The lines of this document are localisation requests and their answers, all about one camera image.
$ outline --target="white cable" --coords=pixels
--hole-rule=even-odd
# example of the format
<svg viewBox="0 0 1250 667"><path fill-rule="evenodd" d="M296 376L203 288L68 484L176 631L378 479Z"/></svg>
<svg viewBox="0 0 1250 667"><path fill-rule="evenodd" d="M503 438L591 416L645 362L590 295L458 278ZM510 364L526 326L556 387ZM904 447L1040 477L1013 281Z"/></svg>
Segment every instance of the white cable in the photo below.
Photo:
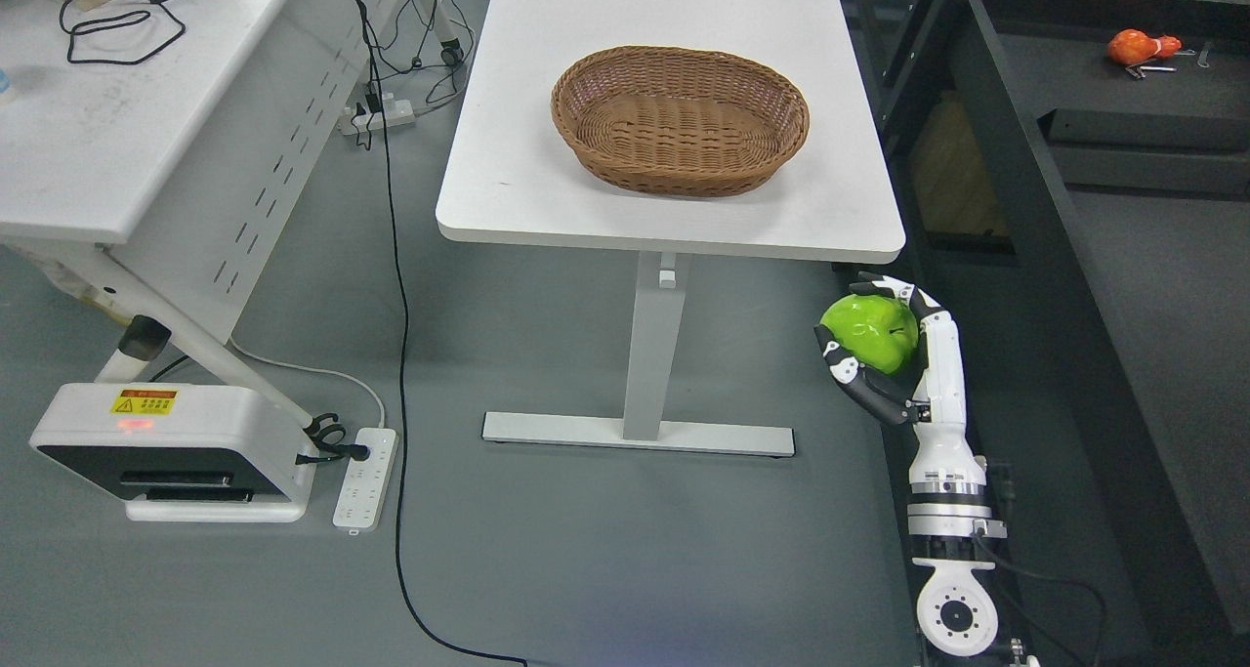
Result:
<svg viewBox="0 0 1250 667"><path fill-rule="evenodd" d="M274 367L282 367L285 370L298 370L298 372L310 372L310 373L330 373L332 377L348 378L349 382L356 383L358 387L362 387L370 396L374 396L374 403L378 405L378 426L386 427L386 407L382 405L381 397L375 392L369 383L361 382L360 378L352 377L351 373L335 372L335 370L319 370L316 367L304 367L304 365L291 365L290 361L278 361L269 360L268 356L254 355L254 352L244 350L240 343L235 341L234 337L230 338L230 346L239 351L239 355L246 356L250 360L264 361L265 365L272 365Z"/></svg>

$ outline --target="wicker basket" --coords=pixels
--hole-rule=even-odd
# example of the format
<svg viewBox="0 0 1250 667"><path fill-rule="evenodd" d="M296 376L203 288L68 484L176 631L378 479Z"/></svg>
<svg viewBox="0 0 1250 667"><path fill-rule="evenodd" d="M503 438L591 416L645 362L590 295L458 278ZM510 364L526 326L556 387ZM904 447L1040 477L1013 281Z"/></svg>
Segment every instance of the wicker basket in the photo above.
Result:
<svg viewBox="0 0 1250 667"><path fill-rule="evenodd" d="M740 195L808 137L808 104L768 66L722 51L612 47L569 67L551 119L590 174L660 195Z"/></svg>

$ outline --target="white table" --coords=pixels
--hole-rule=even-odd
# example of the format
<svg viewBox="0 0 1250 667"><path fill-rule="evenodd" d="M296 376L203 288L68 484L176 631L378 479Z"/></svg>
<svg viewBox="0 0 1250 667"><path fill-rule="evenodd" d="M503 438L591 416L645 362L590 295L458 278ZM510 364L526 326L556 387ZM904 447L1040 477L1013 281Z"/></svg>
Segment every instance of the white table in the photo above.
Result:
<svg viewBox="0 0 1250 667"><path fill-rule="evenodd" d="M381 19L399 0L366 0ZM122 10L111 1L90 16ZM138 66L70 65L60 0L0 0L0 241L235 386L310 416L224 347L366 57L349 0L171 0ZM171 29L85 40L132 59Z"/></svg>
<svg viewBox="0 0 1250 667"><path fill-rule="evenodd" d="M808 100L808 142L732 199L599 181L554 129L549 96L578 59L625 44L774 67ZM889 262L904 244L839 0L490 0L436 214L451 240L640 252L624 417L490 412L491 441L792 455L789 427L661 421L689 254Z"/></svg>

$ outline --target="robotic hand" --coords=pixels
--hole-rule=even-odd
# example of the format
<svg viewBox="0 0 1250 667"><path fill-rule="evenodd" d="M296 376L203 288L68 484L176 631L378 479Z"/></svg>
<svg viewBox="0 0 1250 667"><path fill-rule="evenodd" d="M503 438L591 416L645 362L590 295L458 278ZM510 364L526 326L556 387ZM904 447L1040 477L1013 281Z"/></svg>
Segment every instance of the robotic hand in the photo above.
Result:
<svg viewBox="0 0 1250 667"><path fill-rule="evenodd" d="M851 285L852 294L898 299L916 316L926 367L915 391L908 396L886 373L861 363L825 325L816 325L816 337L829 372L851 400L884 423L914 427L920 446L909 470L908 532L916 538L911 561L934 570L916 598L916 622L938 650L956 657L980 655L994 643L999 621L972 575L994 570L994 563L978 557L972 537L1005 538L1006 527L992 518L984 463L964 438L959 329L950 312L915 285L866 271L859 276L862 281Z"/></svg>

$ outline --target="yellow label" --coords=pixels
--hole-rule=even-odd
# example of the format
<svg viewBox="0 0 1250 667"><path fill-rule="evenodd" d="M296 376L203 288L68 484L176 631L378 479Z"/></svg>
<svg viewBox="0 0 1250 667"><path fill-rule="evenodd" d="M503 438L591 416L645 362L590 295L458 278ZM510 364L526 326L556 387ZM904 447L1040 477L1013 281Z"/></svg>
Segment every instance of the yellow label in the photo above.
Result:
<svg viewBox="0 0 1250 667"><path fill-rule="evenodd" d="M176 391L121 390L121 396L112 401L112 413L129 415L170 415L174 410Z"/></svg>

